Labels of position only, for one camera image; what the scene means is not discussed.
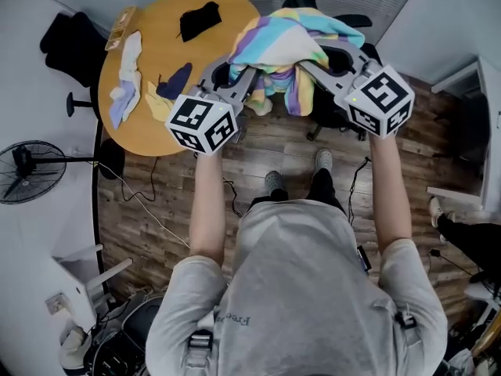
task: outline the white cloth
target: white cloth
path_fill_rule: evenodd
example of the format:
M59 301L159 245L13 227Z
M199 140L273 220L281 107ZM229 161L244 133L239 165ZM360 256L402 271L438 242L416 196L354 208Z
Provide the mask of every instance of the white cloth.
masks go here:
M459 351L449 360L449 366L461 372L461 376L474 376L475 364L469 349Z
M122 114L122 121L127 121L129 114L137 106L141 98L141 73L138 71L136 63L141 51L141 32L136 31L129 35L125 41L124 51L122 52L122 62L120 70L118 71L118 77L122 81L129 81L134 85L134 96L125 107L124 113ZM111 91L110 97L116 100L124 94L125 91L120 86L117 86Z

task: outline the colorful cloth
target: colorful cloth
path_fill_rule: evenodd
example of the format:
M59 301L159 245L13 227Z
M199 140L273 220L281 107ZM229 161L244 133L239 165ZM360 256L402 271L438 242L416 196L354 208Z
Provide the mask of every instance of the colorful cloth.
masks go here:
M289 114L307 116L312 112L314 83L297 62L314 60L328 68L329 58L316 38L337 39L361 47L365 37L345 23L323 15L317 9L280 9L253 19L237 36L228 58L230 81L246 66L262 70L246 105L258 115L271 110L267 96L285 92Z

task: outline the buckle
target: buckle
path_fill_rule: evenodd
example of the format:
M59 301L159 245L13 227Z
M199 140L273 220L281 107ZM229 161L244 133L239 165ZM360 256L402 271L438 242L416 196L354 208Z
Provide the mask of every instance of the buckle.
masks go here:
M417 326L417 322L416 319L414 319L414 316L408 315L404 317L402 312L397 312L397 314L395 315L395 320L400 323L400 326L402 326L404 330L412 329Z
M197 330L189 336L188 349L206 349L212 351L212 340L214 335L209 330Z

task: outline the wooden floor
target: wooden floor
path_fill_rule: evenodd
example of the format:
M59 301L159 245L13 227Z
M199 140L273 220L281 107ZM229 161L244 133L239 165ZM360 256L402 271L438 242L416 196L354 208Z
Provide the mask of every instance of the wooden floor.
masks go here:
M439 258L430 258L432 248L471 272L477 268L451 244L442 244L431 227L427 213L427 186L477 190L480 181L470 171L453 164L450 159L433 158L448 146L448 124L437 123L437 114L456 110L458 101L445 94L433 95L428 85L411 80L416 91L413 116L398 133L402 157L402 172L413 214L413 236L421 258L449 319L464 306L463 288L468 275ZM238 198L236 207L245 212L254 197L265 194L264 177L271 170L282 173L291 198L305 197L312 177L313 157L320 147L331 149L334 157L333 180L337 196L345 208L357 167L369 155L368 141L360 142L354 132L323 129L314 142L306 139L313 124L308 118L291 117L282 104L274 106L272 115L257 117L247 111L247 131L237 144L229 144L223 151L223 170L227 180L234 182ZM124 178L130 187L152 196L150 172L155 157L126 155ZM143 202L169 229L188 240L188 226L193 201L196 159L191 152L161 157L153 174L157 191L154 202ZM125 196L130 197L127 188ZM226 192L228 223L225 274L231 277L231 262L238 230L238 218L233 214L233 198L229 186ZM353 227L358 242L363 245L373 265L371 277L378 278L380 256L377 254L376 234L372 212L372 176L368 165L360 173L352 198L355 221ZM445 209L456 210L458 221L499 222L498 215L478 208L444 202ZM151 285L155 290L167 287L172 268L188 255L188 248L162 230L135 199L124 202L121 183L103 177L99 180L99 231L104 245L105 268L132 258L134 264L110 282L115 294L126 296L134 289Z

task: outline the blue cloth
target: blue cloth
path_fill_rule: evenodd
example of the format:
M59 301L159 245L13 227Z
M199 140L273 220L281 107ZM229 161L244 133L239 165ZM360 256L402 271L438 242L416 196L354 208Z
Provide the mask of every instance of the blue cloth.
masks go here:
M117 129L122 121L122 116L127 108L127 105L134 97L135 88L134 84L130 81L120 80L120 95L113 101L110 107L110 118L113 128Z
M157 95L165 99L176 100L185 88L192 68L193 65L191 63L186 63L183 67L179 68L167 82L160 82L159 79Z

